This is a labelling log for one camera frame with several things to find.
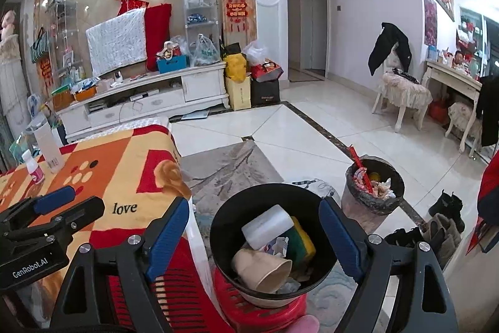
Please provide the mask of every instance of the white tv stand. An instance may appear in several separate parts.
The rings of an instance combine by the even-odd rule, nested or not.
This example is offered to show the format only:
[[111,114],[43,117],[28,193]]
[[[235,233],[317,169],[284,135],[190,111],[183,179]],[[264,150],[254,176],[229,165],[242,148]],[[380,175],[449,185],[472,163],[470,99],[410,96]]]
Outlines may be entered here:
[[[165,74],[149,73],[134,81],[125,79],[119,86],[82,102],[73,102],[57,112],[64,124],[66,139],[71,143],[120,123],[145,117],[161,115],[170,118],[219,104],[228,108],[229,95],[224,84],[225,66],[225,62],[220,62]],[[177,79],[176,88],[171,87],[174,79]],[[137,88],[159,89],[159,93],[130,102],[128,96],[139,91]],[[116,101],[120,97],[127,98],[128,101],[115,103],[97,112],[89,111],[91,102]]]

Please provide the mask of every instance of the red stool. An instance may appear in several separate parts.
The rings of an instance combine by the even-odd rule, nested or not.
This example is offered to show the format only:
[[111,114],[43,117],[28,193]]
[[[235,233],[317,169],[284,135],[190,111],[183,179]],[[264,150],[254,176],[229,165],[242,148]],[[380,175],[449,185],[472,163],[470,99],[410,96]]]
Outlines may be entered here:
[[307,295],[278,309],[262,309],[247,302],[238,290],[215,269],[214,285],[221,310],[238,333],[272,333],[291,325],[307,309]]

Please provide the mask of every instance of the blue box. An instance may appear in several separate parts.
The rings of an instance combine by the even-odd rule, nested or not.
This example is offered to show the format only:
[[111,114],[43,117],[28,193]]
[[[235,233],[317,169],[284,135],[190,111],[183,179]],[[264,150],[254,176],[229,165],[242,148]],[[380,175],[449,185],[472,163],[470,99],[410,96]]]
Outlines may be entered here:
[[161,74],[187,68],[187,56],[172,57],[171,60],[158,60],[158,69]]

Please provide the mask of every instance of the yellow bag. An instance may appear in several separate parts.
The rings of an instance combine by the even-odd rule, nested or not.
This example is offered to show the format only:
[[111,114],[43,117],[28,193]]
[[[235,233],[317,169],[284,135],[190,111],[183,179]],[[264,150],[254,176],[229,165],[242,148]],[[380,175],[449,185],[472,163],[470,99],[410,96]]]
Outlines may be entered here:
[[224,58],[227,63],[225,68],[225,76],[233,81],[243,82],[246,78],[246,59],[241,53],[231,54]]

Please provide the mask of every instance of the black coat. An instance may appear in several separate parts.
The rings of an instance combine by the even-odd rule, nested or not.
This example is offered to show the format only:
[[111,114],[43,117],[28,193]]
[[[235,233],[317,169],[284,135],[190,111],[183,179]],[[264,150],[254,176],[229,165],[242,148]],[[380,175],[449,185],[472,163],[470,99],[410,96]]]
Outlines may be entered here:
[[383,27],[383,33],[378,36],[374,50],[369,56],[368,66],[371,75],[374,75],[374,71],[383,64],[383,61],[390,55],[393,46],[397,42],[399,42],[399,46],[395,52],[400,59],[404,72],[407,72],[412,58],[407,36],[392,23],[381,23],[381,27]]
[[497,143],[499,135],[499,76],[480,78],[482,89],[477,102],[477,118],[482,119],[482,146]]

